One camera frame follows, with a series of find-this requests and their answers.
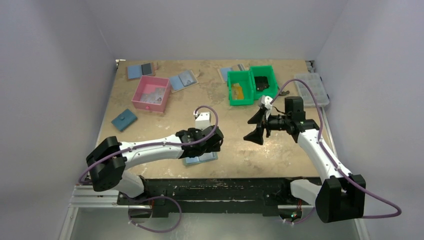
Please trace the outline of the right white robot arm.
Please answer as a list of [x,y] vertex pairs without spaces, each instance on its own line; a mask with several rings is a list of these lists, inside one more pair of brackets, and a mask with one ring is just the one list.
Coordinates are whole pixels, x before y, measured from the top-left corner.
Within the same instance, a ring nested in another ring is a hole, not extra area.
[[332,223],[358,219],[364,215],[365,179],[353,175],[335,155],[328,151],[328,145],[321,136],[320,127],[313,119],[306,119],[303,99],[289,96],[284,99],[283,115],[272,115],[272,98],[259,99],[258,112],[248,120],[255,129],[244,136],[245,141],[263,145],[264,137],[272,131],[285,131],[306,152],[315,166],[322,184],[311,183],[307,179],[290,182],[281,189],[280,196],[288,204],[301,199],[315,207],[319,219]]

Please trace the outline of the green card holder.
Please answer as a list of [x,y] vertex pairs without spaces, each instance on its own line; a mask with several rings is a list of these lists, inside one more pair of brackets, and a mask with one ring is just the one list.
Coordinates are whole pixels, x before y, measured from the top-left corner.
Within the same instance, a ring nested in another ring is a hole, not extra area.
[[201,164],[201,163],[206,163],[209,161],[214,161],[218,159],[218,153],[217,152],[209,152],[209,153],[204,153],[201,156],[196,156],[196,157],[186,157],[183,159],[183,164],[185,166],[191,166],[191,165],[196,165],[196,164]]

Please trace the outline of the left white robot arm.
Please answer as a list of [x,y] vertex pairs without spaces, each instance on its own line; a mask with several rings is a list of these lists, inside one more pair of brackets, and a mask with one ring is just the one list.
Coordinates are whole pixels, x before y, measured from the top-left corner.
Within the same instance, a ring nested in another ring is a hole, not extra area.
[[141,177],[129,170],[159,160],[200,157],[219,152],[224,134],[218,126],[204,130],[188,128],[164,138],[143,141],[118,141],[116,136],[104,139],[87,157],[86,163],[93,190],[117,190],[138,205],[146,203],[149,191]]

